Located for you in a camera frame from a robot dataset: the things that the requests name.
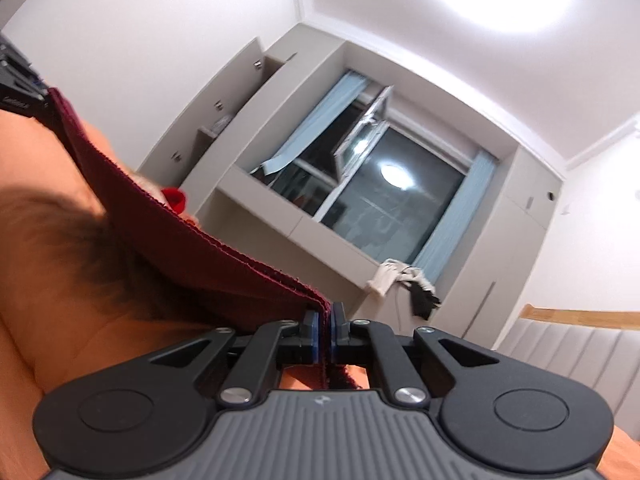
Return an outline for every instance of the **red object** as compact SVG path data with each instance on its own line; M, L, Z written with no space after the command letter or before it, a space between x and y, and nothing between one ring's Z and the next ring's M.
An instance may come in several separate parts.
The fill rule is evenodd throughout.
M92 145L62 94L55 88L50 94L64 129L56 133L66 134L63 144L113 228L131 247L173 282L201 291L201 302L219 323L237 330L253 332L279 319L302 320L307 309L317 310L326 351L330 304L321 294L212 238L153 199Z
M184 208L187 206L187 196L183 192L177 187L163 187L160 191L175 213L178 215L184 213Z

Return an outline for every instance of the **curtain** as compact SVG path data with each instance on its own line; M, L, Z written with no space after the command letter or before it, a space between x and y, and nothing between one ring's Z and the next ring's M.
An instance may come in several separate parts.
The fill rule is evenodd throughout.
M349 71L343 75L340 81L329 90L329 93L300 123L300 126L295 129L276 154L261 164L264 174L280 171L305 151L305 148L346 110L347 106L358 97L368 84L369 80L357 72Z
M484 192L489 187L495 167L495 159L480 150L431 237L415 257L414 267L420 267L431 283L435 283L440 277L471 223Z

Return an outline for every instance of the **gray ribbed panel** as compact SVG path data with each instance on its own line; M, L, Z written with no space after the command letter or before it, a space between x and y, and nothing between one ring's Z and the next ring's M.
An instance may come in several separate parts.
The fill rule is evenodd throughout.
M640 438L640 332L519 319L498 352L594 388Z
M76 477L55 472L49 480ZM145 480L506 480L458 455L423 413L374 391L272 392L229 412L190 457ZM566 480L596 480L592 470Z

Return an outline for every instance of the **upholstered headboard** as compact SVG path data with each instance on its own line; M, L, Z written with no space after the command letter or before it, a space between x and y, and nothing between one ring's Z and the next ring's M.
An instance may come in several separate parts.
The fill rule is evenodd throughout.
M640 439L640 312L527 305L497 351L593 388Z

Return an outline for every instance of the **black device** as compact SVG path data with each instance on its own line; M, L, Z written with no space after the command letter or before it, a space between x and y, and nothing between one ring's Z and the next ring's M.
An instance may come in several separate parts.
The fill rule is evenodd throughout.
M397 336L332 309L334 364L372 389L279 390L319 361L318 314L201 337L47 394L33 429L48 480L601 478L613 426L580 383L430 327Z

